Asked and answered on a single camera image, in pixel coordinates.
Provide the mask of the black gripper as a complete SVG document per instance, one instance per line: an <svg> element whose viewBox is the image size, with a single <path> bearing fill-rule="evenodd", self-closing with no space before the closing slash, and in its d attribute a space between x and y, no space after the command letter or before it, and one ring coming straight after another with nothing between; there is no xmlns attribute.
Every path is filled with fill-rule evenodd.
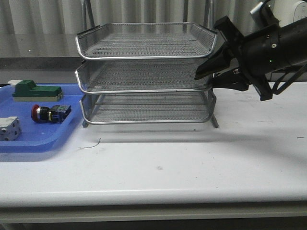
<svg viewBox="0 0 307 230"><path fill-rule="evenodd" d="M279 20L275 17L266 18L261 24L264 28L243 36L227 16L217 20L214 28L219 30L227 45L222 45L207 61L198 66L194 80L229 67L233 53L239 68L211 78L211 87L243 92L249 89L251 83L261 101L272 99L273 92L265 74L285 68L285 59L279 40Z"/></svg>

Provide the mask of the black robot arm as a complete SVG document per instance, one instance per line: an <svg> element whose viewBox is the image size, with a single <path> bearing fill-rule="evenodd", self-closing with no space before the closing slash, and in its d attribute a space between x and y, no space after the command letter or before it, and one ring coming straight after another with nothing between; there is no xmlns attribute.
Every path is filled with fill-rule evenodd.
<svg viewBox="0 0 307 230"><path fill-rule="evenodd" d="M198 66L195 80L216 74L208 84L211 88L246 91L253 85L261 101L279 95L307 70L307 20L303 18L287 26L273 23L247 36L225 16L214 28L223 36L223 45L203 64ZM282 86L281 76L270 87L267 73L295 65L302 67Z"/></svg>

